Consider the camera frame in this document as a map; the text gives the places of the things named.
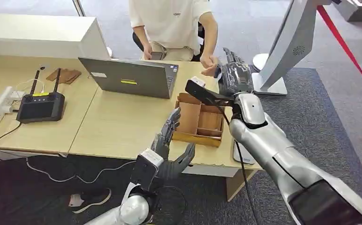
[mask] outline person's arm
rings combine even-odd
[[[208,0],[194,0],[194,17],[198,18],[204,28],[204,50],[200,62],[205,68],[201,73],[206,76],[214,76],[218,58],[214,56],[217,44],[218,25],[211,13]]]
[[[218,25],[211,12],[200,16],[199,22],[204,28],[204,50],[203,55],[211,56],[217,44]]]
[[[128,0],[128,10],[130,15],[131,27],[133,28],[134,33],[140,39],[141,44],[143,45],[144,58],[150,60],[152,58],[152,46],[150,45],[148,38],[145,33],[144,23],[136,10],[134,0]]]
[[[137,34],[137,37],[138,39],[140,39],[141,44],[143,44],[144,48],[145,46],[149,45],[144,26],[133,27],[133,31],[135,34]]]

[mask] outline beige pants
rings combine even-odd
[[[152,51],[163,53],[162,60],[169,61],[191,61],[193,57],[193,50],[189,47],[183,48],[165,48],[161,44],[152,41]]]

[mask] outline human hand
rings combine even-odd
[[[200,62],[205,68],[205,70],[202,71],[201,74],[205,76],[214,76],[218,65],[218,57],[214,55],[202,54],[202,56],[200,57]]]
[[[144,45],[144,59],[150,60],[152,59],[152,46],[148,43]]]

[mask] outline gray carpet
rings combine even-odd
[[[294,68],[286,77],[286,85],[289,91],[286,97],[261,97],[264,109],[302,154],[340,177],[362,196],[362,165],[317,72]],[[94,179],[102,168],[116,167],[123,162],[82,156],[30,159],[32,165],[48,171],[56,179],[77,173],[86,180]],[[97,182],[87,185],[78,180],[52,182],[45,175],[28,169],[24,159],[0,162],[0,224],[83,224],[120,203],[131,167],[104,172]],[[258,172],[249,182],[252,199],[248,199],[243,189],[229,203],[226,202],[224,178],[183,174],[168,185],[181,188],[188,200],[184,224],[291,224],[279,192],[266,172]],[[63,196],[97,187],[113,190],[108,203],[82,214],[69,211]],[[177,218],[183,207],[179,194],[168,191],[165,195],[168,199],[163,201],[163,210],[155,219],[158,225],[174,222],[169,216]]]

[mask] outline wooden compartment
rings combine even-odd
[[[181,117],[173,139],[218,147],[224,121],[220,110],[215,106],[203,105],[187,93],[180,93],[177,99],[175,107],[181,108]]]

